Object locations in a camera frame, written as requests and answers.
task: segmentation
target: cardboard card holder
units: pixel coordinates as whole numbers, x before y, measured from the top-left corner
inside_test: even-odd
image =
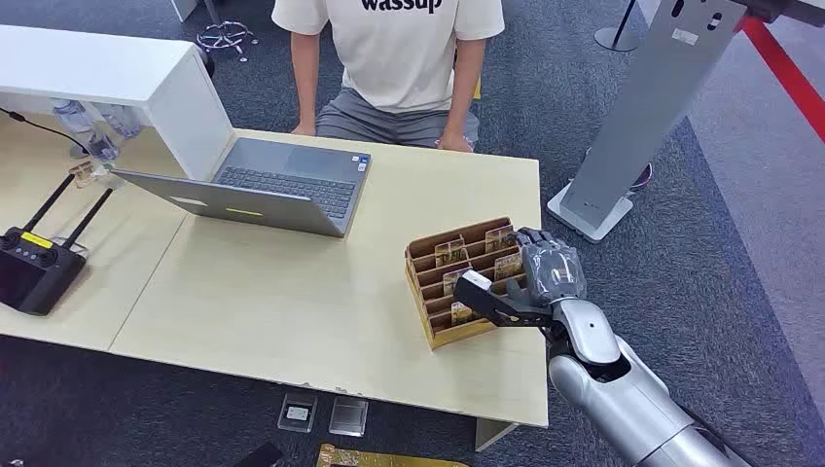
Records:
[[[445,233],[436,233],[415,240],[407,247],[405,252],[406,276],[430,348],[435,349],[441,345],[495,329],[495,326],[486,319],[475,319],[457,326],[452,325],[450,311],[455,300],[452,295],[445,296],[444,274],[471,267],[493,280],[495,261],[518,253],[519,248],[510,246],[486,253],[485,235],[489,231],[510,225],[510,219],[502,217]],[[464,240],[466,261],[436,267],[436,245],[456,239]],[[493,282],[491,290],[500,295],[506,294],[506,283],[511,278],[518,281],[521,287],[524,286],[523,270],[519,270],[513,277]]]

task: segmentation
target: black pole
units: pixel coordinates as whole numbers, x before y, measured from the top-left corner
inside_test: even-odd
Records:
[[[100,199],[97,200],[94,206],[91,207],[91,211],[89,211],[89,214],[87,214],[86,217],[84,217],[83,220],[80,221],[80,224],[78,224],[78,227],[75,228],[75,231],[72,232],[72,234],[69,235],[66,241],[63,242],[63,248],[69,249],[72,247],[72,245],[75,243],[75,240],[77,240],[77,237],[83,233],[83,229],[86,228],[86,226],[91,221],[91,218],[94,217],[95,214],[97,214],[97,211],[100,210],[100,206],[102,206],[103,203],[106,202],[106,199],[108,199],[109,195],[111,194],[112,189],[106,189],[106,192],[103,193],[103,196],[100,197]]]
[[[622,35],[622,31],[625,29],[625,24],[628,23],[628,18],[630,18],[630,12],[633,11],[633,6],[636,4],[636,0],[630,0],[630,4],[628,5],[628,9],[625,10],[625,17],[622,18],[622,23],[619,24],[619,29],[616,30],[616,37],[613,38],[613,45],[611,47],[616,48],[616,44],[619,43],[619,36]]]
[[[63,183],[61,183],[60,186],[57,187],[57,190],[54,190],[54,193],[52,193],[49,199],[46,199],[46,202],[44,202],[43,205],[40,206],[40,209],[34,214],[34,217],[32,217],[30,221],[28,221],[28,224],[26,224],[25,227],[23,227],[24,231],[31,232],[34,230],[34,226],[36,226],[37,223],[40,222],[41,219],[43,219],[43,216],[46,215],[46,212],[52,207],[52,204],[54,204],[54,202],[57,201],[57,198],[63,194],[63,192],[66,190],[66,187],[69,186],[69,183],[71,183],[73,178],[75,178],[75,175],[73,173],[70,173],[68,176],[66,176],[66,178],[63,180]]]

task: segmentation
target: gray shorts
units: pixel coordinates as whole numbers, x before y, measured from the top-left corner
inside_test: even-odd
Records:
[[[370,105],[357,91],[341,89],[316,119],[318,136],[374,143],[435,148],[447,125],[446,110],[392,114]],[[467,113],[464,137],[473,147],[479,140],[479,119]]]

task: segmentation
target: person's hand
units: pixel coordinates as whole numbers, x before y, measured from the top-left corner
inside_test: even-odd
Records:
[[[295,129],[292,130],[292,134],[300,134],[303,136],[315,136],[315,124],[298,124]]]
[[[461,133],[444,133],[438,141],[438,149],[458,151],[461,153],[473,152],[473,148],[470,146],[470,143],[464,139],[464,135]]]

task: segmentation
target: laptop keyboard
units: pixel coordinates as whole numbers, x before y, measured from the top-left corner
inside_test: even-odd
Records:
[[[342,219],[346,214],[346,207],[352,199],[352,191],[355,190],[355,185],[352,183],[259,172],[237,167],[227,167],[218,183],[262,192],[307,197],[323,209],[327,216],[337,219]]]

